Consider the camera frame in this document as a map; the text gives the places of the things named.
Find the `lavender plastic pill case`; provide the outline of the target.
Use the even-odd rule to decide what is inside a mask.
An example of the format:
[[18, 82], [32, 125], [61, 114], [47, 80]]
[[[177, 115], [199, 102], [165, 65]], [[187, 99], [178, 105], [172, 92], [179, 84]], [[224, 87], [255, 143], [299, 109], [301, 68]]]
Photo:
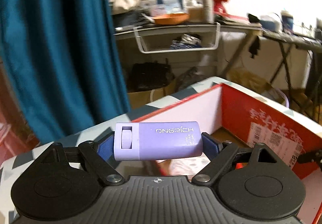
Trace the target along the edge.
[[202, 136], [197, 122], [117, 123], [117, 161], [169, 160], [200, 156]]

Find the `red strawberry cardboard box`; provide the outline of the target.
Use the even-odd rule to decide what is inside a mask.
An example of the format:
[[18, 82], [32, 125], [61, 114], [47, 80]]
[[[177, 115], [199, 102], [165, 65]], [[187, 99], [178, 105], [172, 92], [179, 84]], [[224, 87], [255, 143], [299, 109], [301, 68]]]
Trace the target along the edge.
[[197, 83], [128, 113], [133, 122], [197, 121], [201, 131], [226, 129], [234, 141], [264, 142], [303, 180], [306, 199], [298, 214], [321, 223], [321, 167], [300, 155], [321, 150], [321, 125], [279, 103], [230, 82]]

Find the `pink chair backdrop poster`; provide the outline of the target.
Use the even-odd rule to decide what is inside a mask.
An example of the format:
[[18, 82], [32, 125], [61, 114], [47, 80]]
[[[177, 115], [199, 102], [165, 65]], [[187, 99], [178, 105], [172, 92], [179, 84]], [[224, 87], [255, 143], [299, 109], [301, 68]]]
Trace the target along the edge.
[[1, 62], [1, 162], [40, 145], [16, 101]]

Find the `geometric patterned table cloth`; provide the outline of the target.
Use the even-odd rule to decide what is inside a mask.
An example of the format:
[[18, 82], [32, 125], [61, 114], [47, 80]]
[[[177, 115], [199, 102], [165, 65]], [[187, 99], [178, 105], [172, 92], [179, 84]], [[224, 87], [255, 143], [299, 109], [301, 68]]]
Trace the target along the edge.
[[[60, 139], [60, 142], [62, 142], [65, 147], [74, 147], [83, 141], [99, 140], [102, 138], [104, 132], [113, 130], [117, 122], [129, 122], [134, 119], [139, 119], [145, 115], [150, 115], [153, 111], [160, 111], [162, 108], [169, 108], [172, 111], [174, 106], [179, 104], [181, 101], [187, 100], [189, 97], [199, 94], [221, 83], [232, 86], [239, 91], [248, 94], [251, 96], [251, 100], [257, 99], [260, 102], [271, 106], [276, 111], [288, 112], [289, 114], [293, 113], [293, 111], [288, 107], [244, 88], [241, 85], [229, 82], [219, 77], [210, 77], [204, 81], [195, 83], [180, 92], [165, 96], [140, 108], [133, 109], [127, 114], [117, 116], [74, 135], [63, 137]], [[166, 115], [165, 118], [179, 118], [180, 115], [189, 115], [189, 118], [185, 118], [186, 121], [197, 121], [201, 130], [210, 133], [219, 128], [219, 113], [215, 111], [215, 107], [219, 107], [219, 94], [214, 94], [207, 98], [197, 98], [197, 100], [193, 102], [193, 106], [189, 108], [188, 111], [175, 112], [173, 116]], [[1, 164], [1, 223], [12, 223], [17, 214], [10, 197], [10, 190], [14, 181], [48, 146], [48, 143], [39, 146], [30, 152], [13, 156]]]

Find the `teal curtain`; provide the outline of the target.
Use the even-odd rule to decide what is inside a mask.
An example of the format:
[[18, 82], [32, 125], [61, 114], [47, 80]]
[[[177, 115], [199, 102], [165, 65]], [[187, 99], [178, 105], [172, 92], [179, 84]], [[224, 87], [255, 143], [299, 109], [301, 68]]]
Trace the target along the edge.
[[108, 0], [1, 0], [1, 54], [41, 143], [130, 110]]

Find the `cluttered white side table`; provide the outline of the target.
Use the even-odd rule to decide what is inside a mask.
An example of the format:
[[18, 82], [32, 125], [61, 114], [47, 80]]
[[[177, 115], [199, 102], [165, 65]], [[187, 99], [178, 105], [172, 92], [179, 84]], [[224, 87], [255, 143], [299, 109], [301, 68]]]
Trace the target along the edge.
[[156, 26], [156, 25], [145, 25], [137, 27], [124, 27], [120, 31], [116, 31], [115, 36], [117, 40], [134, 38], [137, 43], [139, 51], [143, 54], [161, 54], [161, 53], [174, 53], [180, 50], [165, 50], [150, 49], [145, 43], [145, 36], [157, 36], [157, 35], [169, 35], [179, 33], [209, 33], [212, 35], [211, 42], [205, 47], [197, 49], [183, 49], [182, 52], [188, 51], [215, 51], [219, 47], [221, 36], [223, 32], [231, 33], [244, 33], [245, 36], [241, 40], [234, 54], [229, 59], [226, 66], [220, 72], [220, 77], [226, 78], [228, 72], [237, 63], [238, 58], [242, 54], [242, 51], [246, 47], [254, 45], [257, 38], [263, 37], [268, 40], [275, 41], [279, 44], [279, 48], [282, 54], [282, 60], [273, 75], [275, 78], [282, 67], [285, 68], [287, 83], [290, 83], [289, 66], [287, 63], [287, 56], [289, 55], [292, 48], [300, 50], [311, 51], [312, 53], [321, 53], [321, 42], [316, 39], [309, 39], [306, 37], [300, 37], [296, 35], [289, 35], [286, 33], [274, 33], [263, 29], [259, 23], [255, 24], [243, 24], [240, 22], [217, 22], [215, 24], [205, 23], [184, 23], [182, 25], [171, 25], [171, 26]]

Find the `orange shallow bowl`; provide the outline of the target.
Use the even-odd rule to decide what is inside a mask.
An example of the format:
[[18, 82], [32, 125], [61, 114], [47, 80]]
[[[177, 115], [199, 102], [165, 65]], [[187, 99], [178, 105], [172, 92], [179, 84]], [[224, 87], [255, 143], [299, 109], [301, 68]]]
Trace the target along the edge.
[[164, 14], [153, 18], [156, 25], [178, 25], [187, 21], [190, 14], [177, 13], [177, 14]]

